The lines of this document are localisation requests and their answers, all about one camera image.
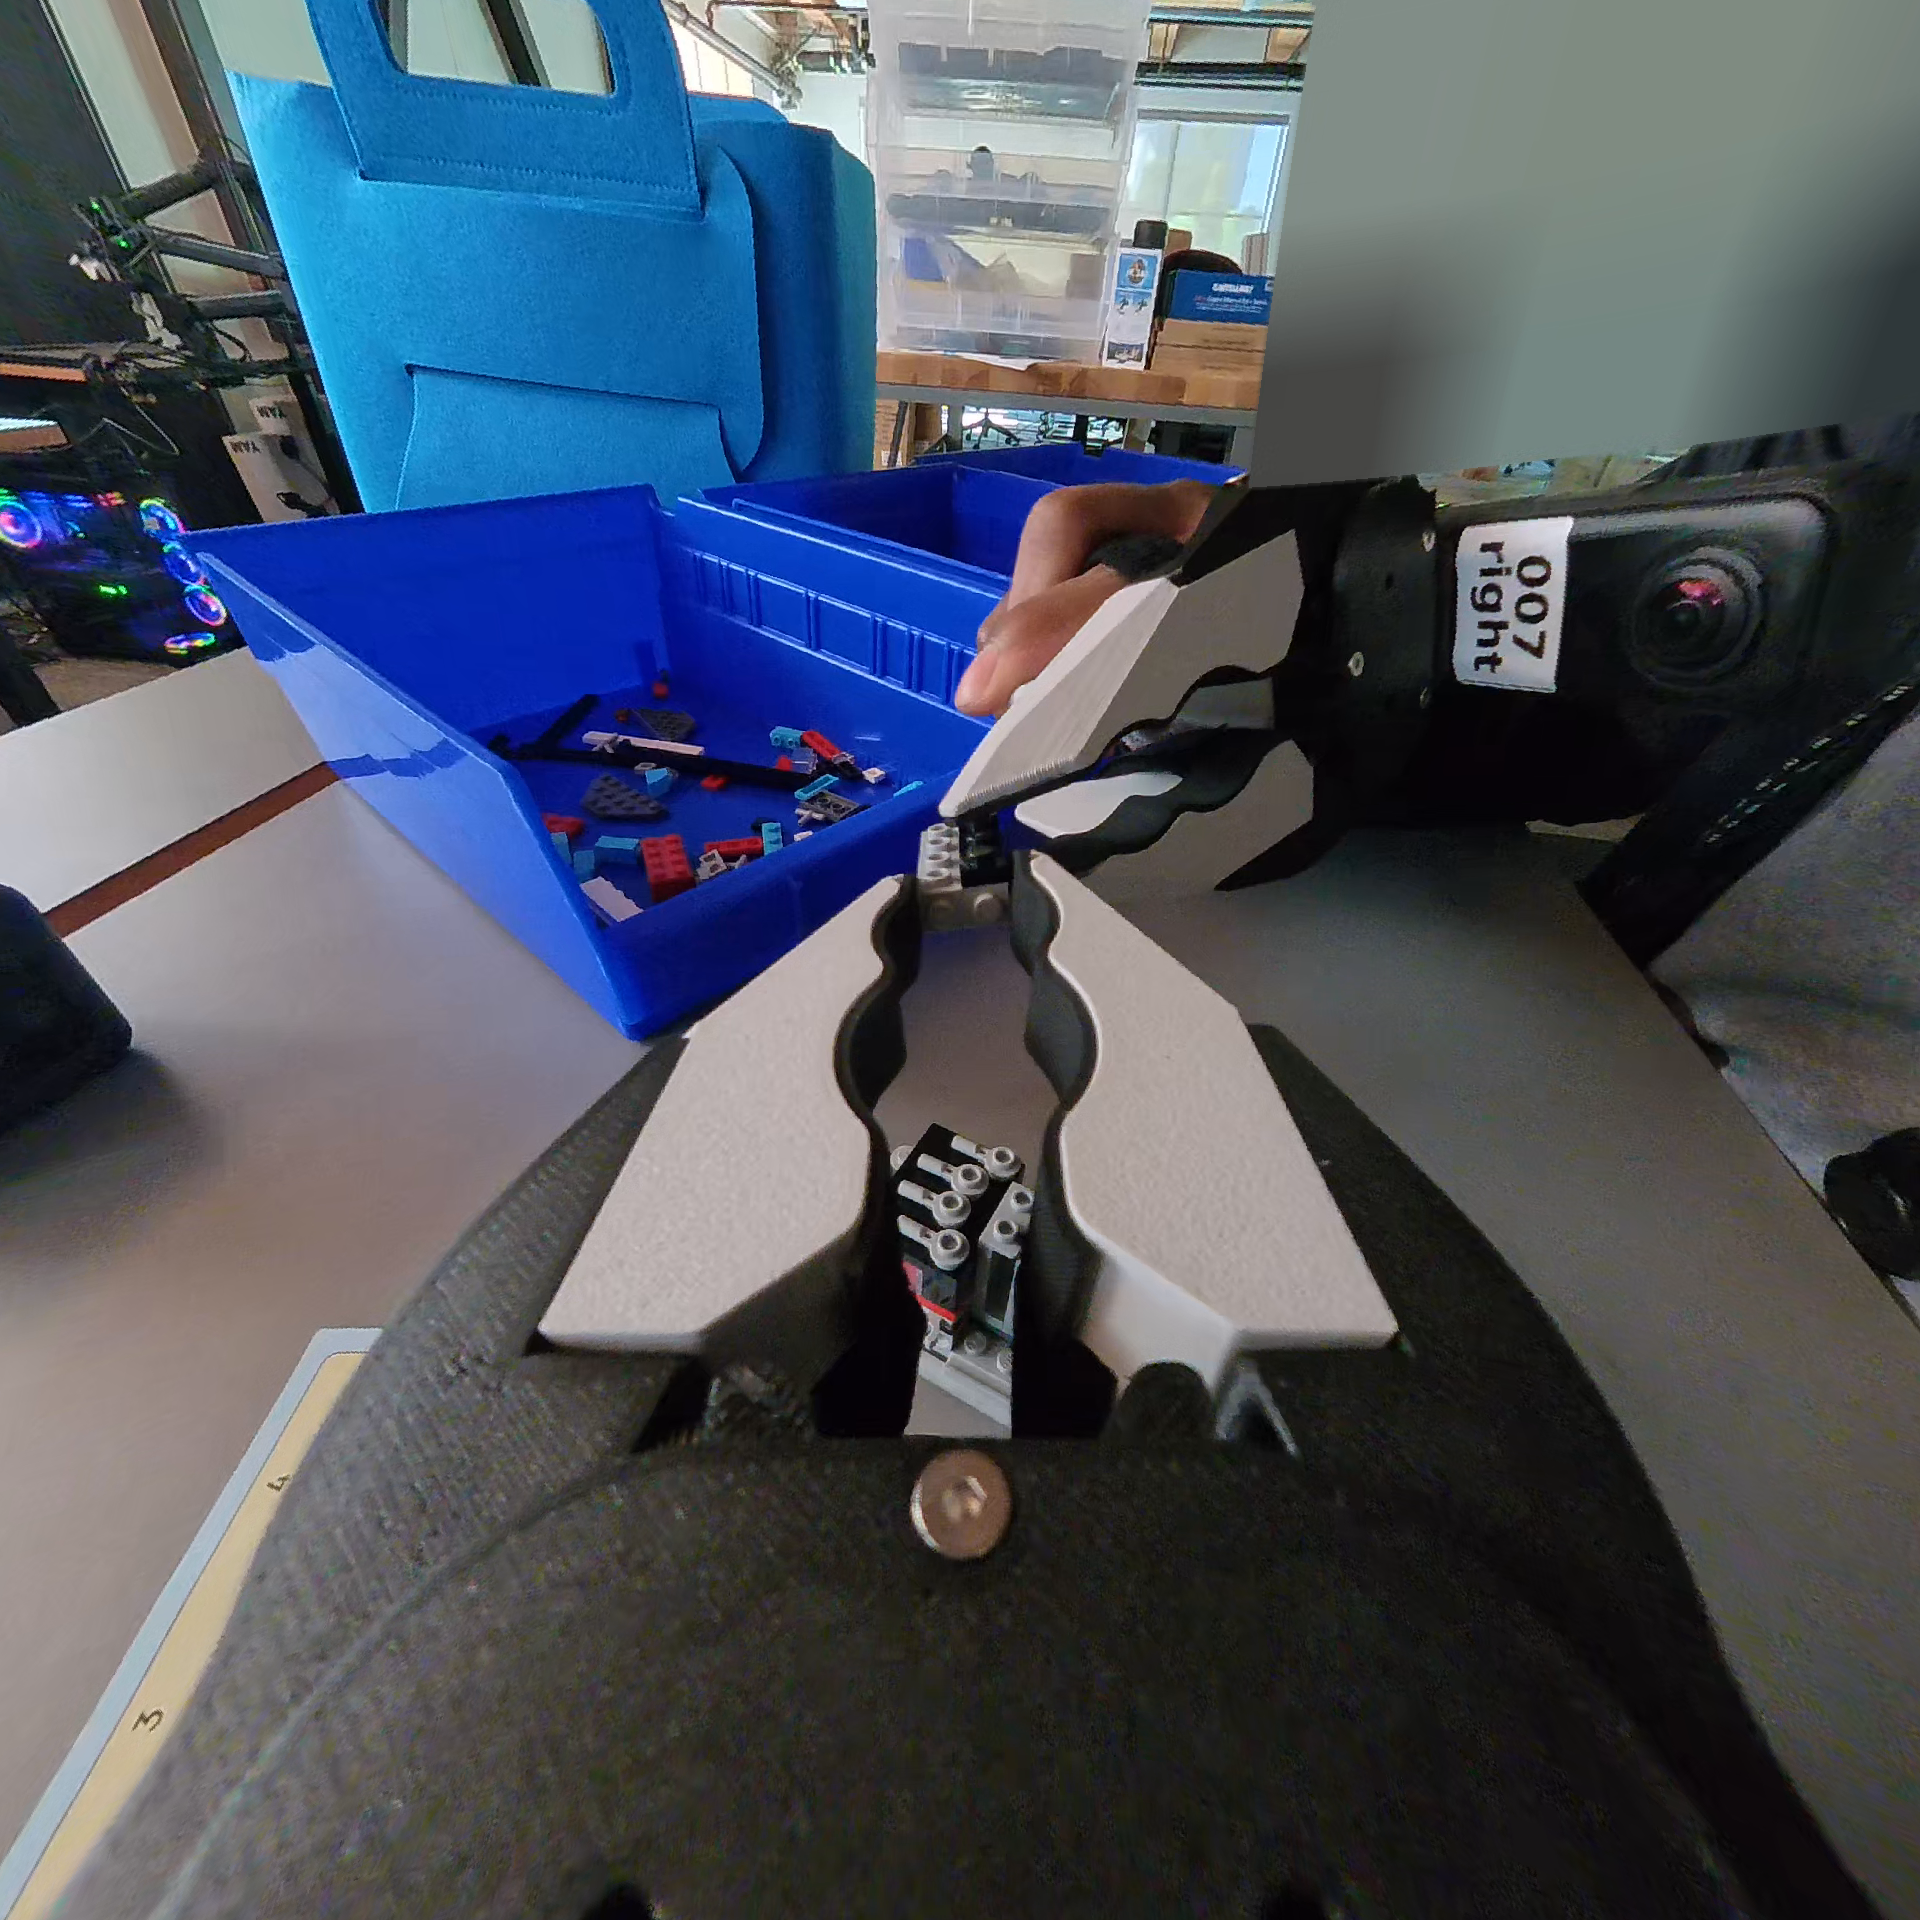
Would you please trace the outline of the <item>red tape strip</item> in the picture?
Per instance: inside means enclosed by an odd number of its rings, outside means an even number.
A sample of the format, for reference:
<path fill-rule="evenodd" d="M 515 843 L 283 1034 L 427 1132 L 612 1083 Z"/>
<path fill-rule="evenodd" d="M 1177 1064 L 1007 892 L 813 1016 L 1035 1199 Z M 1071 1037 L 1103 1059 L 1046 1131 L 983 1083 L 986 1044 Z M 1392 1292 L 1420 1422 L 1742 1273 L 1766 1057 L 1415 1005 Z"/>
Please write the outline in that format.
<path fill-rule="evenodd" d="M 97 884 L 75 892 L 72 897 L 47 906 L 46 917 L 54 927 L 54 932 L 71 937 L 72 932 L 81 932 L 83 927 L 100 921 L 111 909 L 127 906 L 128 900 L 156 891 L 171 875 L 184 872 L 188 867 L 203 861 L 215 850 L 234 844 L 240 837 L 268 826 L 272 819 L 283 818 L 300 803 L 316 798 L 336 782 L 336 768 L 308 768 L 290 782 L 277 783 L 273 789 L 234 807 L 233 812 L 210 819 L 206 826 L 184 832 L 178 839 L 168 843 L 166 849 L 156 849 L 155 853 L 131 861 L 128 867 L 104 875 Z"/>

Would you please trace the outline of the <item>clear plastic drawer tower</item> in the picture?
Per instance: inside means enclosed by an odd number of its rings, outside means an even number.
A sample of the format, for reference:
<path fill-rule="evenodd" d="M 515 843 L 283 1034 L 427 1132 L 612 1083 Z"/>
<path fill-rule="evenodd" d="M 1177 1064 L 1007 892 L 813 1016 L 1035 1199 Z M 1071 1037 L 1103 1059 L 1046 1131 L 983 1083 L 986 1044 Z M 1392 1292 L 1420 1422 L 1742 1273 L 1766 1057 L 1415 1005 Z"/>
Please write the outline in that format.
<path fill-rule="evenodd" d="M 1091 363 L 1151 2 L 870 2 L 877 342 Z"/>

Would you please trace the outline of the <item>pile of toy bricks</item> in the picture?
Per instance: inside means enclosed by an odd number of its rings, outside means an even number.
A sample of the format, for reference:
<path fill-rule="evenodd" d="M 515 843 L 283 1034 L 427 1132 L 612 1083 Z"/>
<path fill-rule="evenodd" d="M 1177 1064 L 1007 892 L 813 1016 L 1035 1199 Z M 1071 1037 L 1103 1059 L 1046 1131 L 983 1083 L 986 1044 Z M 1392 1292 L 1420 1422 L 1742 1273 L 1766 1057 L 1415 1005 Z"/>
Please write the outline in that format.
<path fill-rule="evenodd" d="M 682 706 L 669 678 L 496 723 L 484 744 L 521 771 L 545 832 L 605 921 L 808 849 L 930 777 L 883 733 Z"/>

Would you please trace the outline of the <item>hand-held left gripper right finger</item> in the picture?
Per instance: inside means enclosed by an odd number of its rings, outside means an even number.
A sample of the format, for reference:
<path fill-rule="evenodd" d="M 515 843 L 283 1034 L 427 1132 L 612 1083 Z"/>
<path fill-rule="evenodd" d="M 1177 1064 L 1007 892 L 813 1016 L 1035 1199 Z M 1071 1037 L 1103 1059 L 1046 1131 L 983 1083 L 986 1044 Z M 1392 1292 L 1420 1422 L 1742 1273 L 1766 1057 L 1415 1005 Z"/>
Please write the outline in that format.
<path fill-rule="evenodd" d="M 1385 1351 L 1389 1309 L 1239 1009 L 1053 857 L 1013 860 L 1025 1048 L 1055 1105 L 1015 1301 L 1013 1435 L 1091 1437 L 1145 1373 Z"/>

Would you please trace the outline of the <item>wooden table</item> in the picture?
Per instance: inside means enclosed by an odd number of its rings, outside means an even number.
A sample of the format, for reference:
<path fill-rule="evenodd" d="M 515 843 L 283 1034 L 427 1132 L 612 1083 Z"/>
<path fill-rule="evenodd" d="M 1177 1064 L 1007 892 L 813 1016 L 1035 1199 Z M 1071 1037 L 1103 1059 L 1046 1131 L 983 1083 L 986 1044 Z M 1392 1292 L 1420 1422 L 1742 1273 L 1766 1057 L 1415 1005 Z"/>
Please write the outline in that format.
<path fill-rule="evenodd" d="M 1225 426 L 1228 464 L 1248 469 L 1262 371 L 1138 371 L 1068 360 L 999 363 L 951 352 L 877 352 L 877 398 L 930 401 L 954 412 L 1011 411 L 1120 420 Z"/>

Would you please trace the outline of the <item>blue cardboard box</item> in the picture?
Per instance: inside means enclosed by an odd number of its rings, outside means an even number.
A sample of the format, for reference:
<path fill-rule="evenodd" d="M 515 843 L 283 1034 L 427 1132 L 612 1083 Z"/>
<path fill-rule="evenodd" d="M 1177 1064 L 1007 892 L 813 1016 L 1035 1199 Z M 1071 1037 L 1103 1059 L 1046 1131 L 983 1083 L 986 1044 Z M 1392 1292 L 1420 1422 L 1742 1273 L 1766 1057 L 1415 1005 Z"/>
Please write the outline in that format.
<path fill-rule="evenodd" d="M 1228 274 L 1216 254 L 1166 261 L 1147 366 L 1166 374 L 1257 374 L 1264 363 L 1272 275 Z"/>

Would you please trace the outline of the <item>toy brick model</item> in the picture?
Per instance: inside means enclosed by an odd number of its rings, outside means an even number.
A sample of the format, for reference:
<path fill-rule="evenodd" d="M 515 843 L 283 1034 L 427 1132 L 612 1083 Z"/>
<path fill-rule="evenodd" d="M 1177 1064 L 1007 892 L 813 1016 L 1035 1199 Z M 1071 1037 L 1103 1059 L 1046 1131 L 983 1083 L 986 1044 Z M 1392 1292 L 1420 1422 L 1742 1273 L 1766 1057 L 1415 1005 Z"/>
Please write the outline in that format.
<path fill-rule="evenodd" d="M 923 932 L 1004 924 L 1013 860 L 995 814 L 936 819 L 922 833 Z M 1022 1154 L 943 1124 L 894 1153 L 895 1246 L 922 1309 L 922 1355 L 996 1397 L 1013 1393 L 1025 1241 L 1035 1209 Z"/>

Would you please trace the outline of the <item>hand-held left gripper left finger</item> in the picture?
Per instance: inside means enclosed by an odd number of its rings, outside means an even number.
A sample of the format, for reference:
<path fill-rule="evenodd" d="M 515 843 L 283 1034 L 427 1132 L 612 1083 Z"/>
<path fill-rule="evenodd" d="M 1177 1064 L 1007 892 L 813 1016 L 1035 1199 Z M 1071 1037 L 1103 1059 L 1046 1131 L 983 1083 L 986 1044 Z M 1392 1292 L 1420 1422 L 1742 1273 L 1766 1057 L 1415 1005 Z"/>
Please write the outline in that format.
<path fill-rule="evenodd" d="M 918 944 L 915 881 L 884 875 L 688 1029 L 545 1343 L 827 1379 L 866 1316 L 873 1107 Z"/>

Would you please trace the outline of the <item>instruction booklet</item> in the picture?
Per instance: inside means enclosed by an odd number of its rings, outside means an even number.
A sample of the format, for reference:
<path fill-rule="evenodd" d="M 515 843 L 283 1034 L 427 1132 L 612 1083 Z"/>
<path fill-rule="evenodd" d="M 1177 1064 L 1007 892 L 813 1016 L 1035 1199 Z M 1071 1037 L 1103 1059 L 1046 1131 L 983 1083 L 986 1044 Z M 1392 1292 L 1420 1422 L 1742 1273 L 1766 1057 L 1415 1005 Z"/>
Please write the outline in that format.
<path fill-rule="evenodd" d="M 268 1523 L 378 1327 L 318 1330 L 4 1859 L 4 1915 L 50 1916 L 128 1807 L 226 1631 Z"/>

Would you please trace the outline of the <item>person's right hand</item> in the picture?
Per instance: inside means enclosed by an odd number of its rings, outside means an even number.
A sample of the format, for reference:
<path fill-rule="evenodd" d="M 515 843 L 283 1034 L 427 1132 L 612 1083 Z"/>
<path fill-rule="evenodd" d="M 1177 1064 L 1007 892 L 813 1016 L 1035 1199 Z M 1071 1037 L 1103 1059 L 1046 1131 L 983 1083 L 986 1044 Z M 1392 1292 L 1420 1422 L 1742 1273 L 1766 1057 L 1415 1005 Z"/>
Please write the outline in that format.
<path fill-rule="evenodd" d="M 999 717 L 1013 695 L 1078 637 L 1126 578 L 1095 556 L 1120 537 L 1188 542 L 1221 483 L 1099 483 L 1049 490 L 1028 517 L 1013 578 L 978 631 L 954 706 Z"/>

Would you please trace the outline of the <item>computer with coloured lights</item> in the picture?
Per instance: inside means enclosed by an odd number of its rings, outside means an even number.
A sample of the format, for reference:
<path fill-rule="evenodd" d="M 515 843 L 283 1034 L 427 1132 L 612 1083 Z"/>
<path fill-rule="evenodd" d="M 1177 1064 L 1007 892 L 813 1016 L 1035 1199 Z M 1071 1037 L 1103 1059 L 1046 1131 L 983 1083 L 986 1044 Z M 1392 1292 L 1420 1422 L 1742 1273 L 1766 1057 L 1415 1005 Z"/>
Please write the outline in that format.
<path fill-rule="evenodd" d="M 4 572 L 71 655 L 191 667 L 244 648 L 161 494 L 4 487 Z"/>

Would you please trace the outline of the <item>blue felt bag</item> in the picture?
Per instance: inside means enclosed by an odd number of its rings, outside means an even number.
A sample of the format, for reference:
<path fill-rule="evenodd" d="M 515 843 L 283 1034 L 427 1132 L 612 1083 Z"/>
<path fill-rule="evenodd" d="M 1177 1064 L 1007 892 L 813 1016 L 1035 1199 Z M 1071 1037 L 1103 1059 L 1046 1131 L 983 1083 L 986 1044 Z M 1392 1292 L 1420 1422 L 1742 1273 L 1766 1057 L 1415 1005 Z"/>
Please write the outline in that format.
<path fill-rule="evenodd" d="M 868 166 L 591 11 L 604 95 L 417 74 L 374 2 L 308 4 L 328 83 L 230 73 L 371 514 L 870 469 Z"/>

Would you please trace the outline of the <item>black rounded object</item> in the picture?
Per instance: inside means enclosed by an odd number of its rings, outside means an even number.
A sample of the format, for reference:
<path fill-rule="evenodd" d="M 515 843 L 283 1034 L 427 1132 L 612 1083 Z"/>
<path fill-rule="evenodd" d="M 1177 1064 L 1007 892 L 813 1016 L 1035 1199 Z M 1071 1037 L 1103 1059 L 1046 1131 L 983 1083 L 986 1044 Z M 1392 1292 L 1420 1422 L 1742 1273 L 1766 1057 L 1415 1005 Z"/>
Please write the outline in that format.
<path fill-rule="evenodd" d="M 54 924 L 4 888 L 4 1132 L 83 1087 L 131 1048 L 131 1020 Z"/>

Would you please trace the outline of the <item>empty blue plastic bin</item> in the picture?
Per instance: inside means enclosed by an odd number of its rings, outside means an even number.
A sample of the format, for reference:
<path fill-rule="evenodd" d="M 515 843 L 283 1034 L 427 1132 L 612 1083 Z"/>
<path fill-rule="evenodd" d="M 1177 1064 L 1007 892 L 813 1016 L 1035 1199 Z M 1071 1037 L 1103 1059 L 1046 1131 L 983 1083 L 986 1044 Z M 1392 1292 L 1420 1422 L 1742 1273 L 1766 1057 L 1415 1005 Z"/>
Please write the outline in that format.
<path fill-rule="evenodd" d="M 1045 440 L 930 455 L 898 469 L 734 483 L 707 487 L 700 503 L 794 521 L 827 542 L 877 550 L 884 557 L 912 551 L 930 572 L 1007 578 L 1025 521 L 1049 490 L 1099 483 L 1223 484 L 1237 473 L 1237 466 L 1133 452 L 1120 443 Z"/>

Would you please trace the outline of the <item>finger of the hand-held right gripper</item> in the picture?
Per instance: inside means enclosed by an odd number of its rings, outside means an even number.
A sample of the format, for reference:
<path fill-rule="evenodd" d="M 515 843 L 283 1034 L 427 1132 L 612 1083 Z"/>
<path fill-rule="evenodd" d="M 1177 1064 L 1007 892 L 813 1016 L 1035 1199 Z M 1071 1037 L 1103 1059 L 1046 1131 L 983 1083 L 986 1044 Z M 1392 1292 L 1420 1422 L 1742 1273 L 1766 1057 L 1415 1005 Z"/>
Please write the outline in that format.
<path fill-rule="evenodd" d="M 1267 676 L 1289 651 L 1301 604 L 1296 531 L 1188 582 L 1152 578 L 1120 588 L 1013 695 L 939 812 L 957 819 L 1080 777 L 1121 733 L 1173 720 L 1212 676 Z"/>
<path fill-rule="evenodd" d="M 1311 826 L 1315 768 L 1301 741 L 1257 729 L 1183 729 L 1055 783 L 1013 818 L 1011 895 L 1053 864 L 1103 897 L 1200 897 Z"/>

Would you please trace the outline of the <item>blue plastic bin with bricks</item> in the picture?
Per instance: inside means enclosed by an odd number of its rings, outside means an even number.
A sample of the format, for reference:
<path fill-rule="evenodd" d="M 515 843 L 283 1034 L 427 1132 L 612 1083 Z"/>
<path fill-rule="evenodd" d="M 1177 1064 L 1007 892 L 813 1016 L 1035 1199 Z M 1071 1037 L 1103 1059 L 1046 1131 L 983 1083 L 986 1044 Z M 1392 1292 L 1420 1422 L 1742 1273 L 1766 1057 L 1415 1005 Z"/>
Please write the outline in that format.
<path fill-rule="evenodd" d="M 336 773 L 628 1037 L 741 987 L 861 891 L 915 864 L 986 724 L 951 706 L 996 588 L 833 528 L 644 487 L 194 535 L 206 582 Z M 861 814 L 657 903 L 635 861 L 595 906 L 547 814 L 584 761 L 496 757 L 591 697 L 556 744 L 651 702 L 708 758 L 773 764 L 773 729 L 883 768 Z"/>

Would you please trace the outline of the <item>person's grey clothing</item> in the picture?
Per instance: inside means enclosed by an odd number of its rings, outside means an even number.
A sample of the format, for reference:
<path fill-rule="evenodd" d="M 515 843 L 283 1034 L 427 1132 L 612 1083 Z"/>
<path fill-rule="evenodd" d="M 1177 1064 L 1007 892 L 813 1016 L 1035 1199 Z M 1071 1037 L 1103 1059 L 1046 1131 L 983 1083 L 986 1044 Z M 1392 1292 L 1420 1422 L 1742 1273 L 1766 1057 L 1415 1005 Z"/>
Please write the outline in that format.
<path fill-rule="evenodd" d="M 1918 1124 L 1918 720 L 1652 964 L 1794 1171 Z"/>

